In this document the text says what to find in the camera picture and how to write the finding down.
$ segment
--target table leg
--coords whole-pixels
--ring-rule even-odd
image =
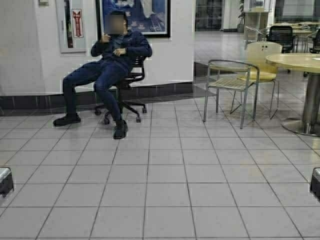
[[[288,118],[282,126],[296,134],[320,137],[318,111],[320,106],[320,73],[310,73],[302,119]]]

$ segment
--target black shoe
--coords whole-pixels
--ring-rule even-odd
[[[115,121],[116,127],[115,132],[113,134],[113,139],[124,139],[127,136],[128,125],[125,120],[117,120]]]
[[[62,127],[65,125],[77,124],[80,122],[81,122],[81,118],[77,113],[75,115],[66,114],[64,117],[54,120],[53,125],[55,127]]]

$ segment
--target black chair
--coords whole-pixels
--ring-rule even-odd
[[[316,32],[315,37],[312,38],[313,46],[310,48],[310,53],[318,54],[320,53],[320,29]]]
[[[126,108],[129,111],[133,112],[136,114],[136,122],[140,123],[141,122],[141,118],[140,118],[140,114],[138,111],[136,111],[135,109],[133,109],[131,106],[141,106],[142,108],[142,112],[144,114],[147,113],[147,108],[146,105],[143,103],[138,103],[138,102],[131,102],[131,101],[124,101],[123,100],[123,96],[122,96],[122,90],[129,90],[131,89],[130,84],[134,83],[134,82],[138,82],[138,81],[142,81],[145,78],[145,67],[144,67],[144,60],[146,58],[142,57],[142,56],[138,56],[135,59],[135,62],[133,64],[133,69],[140,69],[141,72],[131,72],[128,76],[126,76],[124,78],[124,80],[120,81],[117,84],[114,84],[113,86],[115,86],[117,88],[117,102],[120,108],[120,112],[123,113],[123,109]],[[104,104],[98,105],[94,108],[95,110],[95,115],[99,116],[101,115],[101,110],[105,108]],[[108,125],[110,123],[110,120],[108,118],[108,116],[111,115],[111,112],[107,112],[104,115],[104,124]]]
[[[282,45],[282,53],[287,54],[295,47],[295,36],[291,26],[272,26],[266,37],[268,42]]]

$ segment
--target dark baseboard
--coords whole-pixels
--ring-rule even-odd
[[[225,28],[225,29],[223,29],[223,32],[234,33],[234,32],[238,32],[238,29],[237,28]]]
[[[110,90],[114,95],[116,89]],[[171,83],[153,86],[132,87],[122,90],[123,100],[136,100],[144,98],[165,97],[193,92],[192,82]],[[100,104],[101,100],[94,92],[77,93],[77,105]],[[0,106],[3,109],[54,109],[65,106],[63,94],[46,96],[1,96]]]

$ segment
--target hand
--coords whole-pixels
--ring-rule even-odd
[[[116,55],[117,57],[120,57],[121,55],[125,55],[127,53],[125,48],[117,48],[116,50],[113,51],[113,54]]]
[[[108,34],[104,34],[100,39],[100,43],[107,44],[110,42],[110,39],[111,39],[111,37]]]

